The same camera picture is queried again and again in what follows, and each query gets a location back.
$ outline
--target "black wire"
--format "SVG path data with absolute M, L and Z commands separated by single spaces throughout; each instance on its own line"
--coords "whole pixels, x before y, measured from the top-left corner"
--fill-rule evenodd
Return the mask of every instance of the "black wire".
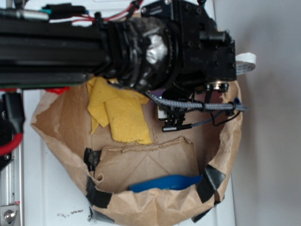
M 140 8 L 142 0 L 134 0 L 132 1 L 133 6 L 129 9 L 128 14 L 126 16 L 126 20 L 132 17 L 136 9 Z
M 213 115 L 212 113 L 210 113 L 211 118 L 212 118 L 212 124 L 213 124 L 214 126 L 220 126 L 220 125 L 222 125 L 222 124 L 225 124 L 226 122 L 229 122 L 229 121 L 235 119 L 237 116 L 239 116 L 240 113 L 241 113 L 241 112 L 238 112 L 238 113 L 237 113 L 235 116 L 233 116 L 232 118 L 227 119 L 227 120 L 225 120 L 225 121 L 221 121 L 221 122 L 219 122 L 219 123 L 217 123 L 217 124 L 215 123 L 214 115 Z

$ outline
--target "bolt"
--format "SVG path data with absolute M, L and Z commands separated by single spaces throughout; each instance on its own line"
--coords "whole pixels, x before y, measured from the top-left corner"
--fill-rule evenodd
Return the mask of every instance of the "bolt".
M 141 13 L 146 13 L 146 7 L 143 7 L 143 8 L 141 9 Z
M 16 214 L 11 211 L 11 210 L 8 210 L 5 212 L 4 214 L 4 219 L 10 224 L 11 222 L 13 222 L 13 220 L 16 218 Z

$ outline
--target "connector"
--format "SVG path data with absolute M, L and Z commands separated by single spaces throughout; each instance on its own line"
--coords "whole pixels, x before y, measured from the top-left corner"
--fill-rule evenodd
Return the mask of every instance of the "connector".
M 3 102 L 6 108 L 7 119 L 12 124 L 15 134 L 23 133 L 25 116 L 21 94 L 6 93 L 3 95 Z

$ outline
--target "white surface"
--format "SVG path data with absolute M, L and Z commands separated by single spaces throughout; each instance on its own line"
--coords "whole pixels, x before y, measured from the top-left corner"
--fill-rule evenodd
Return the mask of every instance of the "white surface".
M 58 0 L 48 2 L 52 4 L 61 3 Z M 74 4 L 83 4 L 79 0 L 72 2 Z M 100 2 L 99 4 L 102 4 L 102 7 L 105 6 L 105 9 L 102 10 L 103 15 L 109 16 L 116 13 L 116 9 L 117 11 L 124 9 L 129 2 L 129 0 L 109 1 L 106 3 Z M 86 1 L 85 3 L 92 4 L 93 1 Z M 45 1 L 34 2 L 31 0 L 28 2 L 27 7 L 37 9 L 45 4 Z M 212 6 L 212 2 L 208 1 L 207 6 Z M 24 136 L 25 226 L 111 225 L 95 220 L 88 221 L 90 211 L 87 199 L 74 185 L 66 170 L 47 149 L 39 135 L 30 127 L 30 117 L 39 102 L 40 94 L 40 91 L 24 92 L 27 115 Z M 189 219 L 180 225 L 234 226 L 235 219 L 231 184 L 227 189 L 225 200 L 210 211 L 203 219 L 196 224 Z
M 301 222 L 300 1 L 215 0 L 221 29 L 237 53 L 257 55 L 254 72 L 239 77 L 243 136 L 232 173 L 237 226 Z

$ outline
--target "red wire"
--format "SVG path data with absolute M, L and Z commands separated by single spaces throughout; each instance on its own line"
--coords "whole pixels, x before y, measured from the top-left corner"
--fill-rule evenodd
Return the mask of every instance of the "red wire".
M 22 133 L 15 134 L 14 139 L 11 142 L 0 147 L 0 156 L 11 153 L 21 143 L 22 138 Z
M 129 12 L 129 10 L 131 9 L 132 6 L 133 6 L 133 4 L 130 4 L 129 7 L 127 7 L 127 8 L 126 8 L 125 10 L 123 10 L 122 12 L 120 12 L 120 13 L 114 15 L 114 16 L 107 17 L 107 18 L 105 18 L 104 20 L 109 21 L 109 20 L 111 20 L 111 19 L 117 18 L 117 17 L 121 16 L 122 14 L 124 14 L 124 13 L 126 13 L 126 12 Z
M 133 7 L 133 4 L 130 4 L 125 10 L 121 11 L 120 13 L 116 14 L 116 15 L 113 15 L 111 17 L 107 17 L 107 18 L 104 18 L 105 21 L 110 21 L 112 19 L 115 19 L 115 18 L 118 18 L 120 16 L 122 16 L 124 13 L 127 13 L 129 12 L 129 10 Z M 95 19 L 93 17 L 91 17 L 90 15 L 78 15 L 78 17 L 82 17 L 83 19 L 77 19 L 77 20 L 73 20 L 72 23 L 74 22 L 78 22 L 78 21 L 91 21 L 91 22 L 94 22 Z
M 74 23 L 74 22 L 78 22 L 78 21 L 90 21 L 90 22 L 93 22 L 93 21 L 94 21 L 94 19 L 89 19 L 89 18 L 87 18 L 87 19 L 78 19 L 78 20 L 72 20 L 72 23 Z

